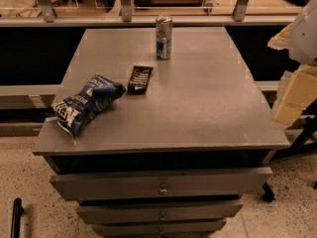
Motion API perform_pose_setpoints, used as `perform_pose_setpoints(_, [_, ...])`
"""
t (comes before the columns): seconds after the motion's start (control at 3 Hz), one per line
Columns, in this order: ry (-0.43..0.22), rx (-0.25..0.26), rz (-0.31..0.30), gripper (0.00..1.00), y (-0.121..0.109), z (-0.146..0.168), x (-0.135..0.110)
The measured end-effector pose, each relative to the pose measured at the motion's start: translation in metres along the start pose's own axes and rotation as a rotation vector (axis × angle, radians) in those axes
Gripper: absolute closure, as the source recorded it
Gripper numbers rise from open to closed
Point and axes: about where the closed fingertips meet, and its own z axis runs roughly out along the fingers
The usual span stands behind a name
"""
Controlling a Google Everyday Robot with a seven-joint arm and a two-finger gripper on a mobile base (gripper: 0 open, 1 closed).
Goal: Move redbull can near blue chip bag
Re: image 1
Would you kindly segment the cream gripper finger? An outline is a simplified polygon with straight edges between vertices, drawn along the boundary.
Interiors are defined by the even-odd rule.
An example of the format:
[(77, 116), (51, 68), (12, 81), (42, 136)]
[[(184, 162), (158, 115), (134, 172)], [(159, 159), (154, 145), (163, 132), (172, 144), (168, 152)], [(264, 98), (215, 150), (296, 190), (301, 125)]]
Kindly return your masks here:
[(271, 37), (267, 43), (267, 46), (278, 51), (287, 50), (289, 45), (291, 28), (292, 23), (288, 24), (279, 33)]
[(272, 121), (278, 126), (291, 126), (316, 99), (316, 65), (301, 64), (295, 72), (286, 71), (277, 88)]

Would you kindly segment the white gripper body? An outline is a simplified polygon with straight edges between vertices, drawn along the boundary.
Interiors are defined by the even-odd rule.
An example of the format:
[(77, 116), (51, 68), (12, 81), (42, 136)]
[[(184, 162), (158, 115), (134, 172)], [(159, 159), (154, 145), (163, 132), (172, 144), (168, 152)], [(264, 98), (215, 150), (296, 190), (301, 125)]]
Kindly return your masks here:
[(288, 53), (292, 60), (317, 64), (317, 0), (310, 0), (292, 23)]

